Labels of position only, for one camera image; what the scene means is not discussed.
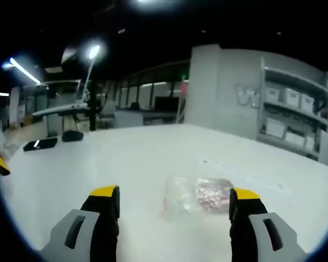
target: clear plastic bag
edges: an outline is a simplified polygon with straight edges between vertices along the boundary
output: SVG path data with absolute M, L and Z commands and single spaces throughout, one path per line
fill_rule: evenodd
M 172 177 L 167 181 L 165 213 L 170 217 L 229 211 L 233 184 L 223 178 Z

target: ceiling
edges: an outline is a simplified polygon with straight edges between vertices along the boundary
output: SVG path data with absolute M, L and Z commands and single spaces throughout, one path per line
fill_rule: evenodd
M 190 58 L 194 45 L 281 53 L 328 71 L 328 5 L 276 1 L 20 1 L 0 7 L 0 92 L 31 80 L 1 64 L 11 56 L 41 81 L 84 78 L 88 46 L 101 43 L 93 79 L 118 79 Z M 63 73 L 44 68 L 76 55 Z

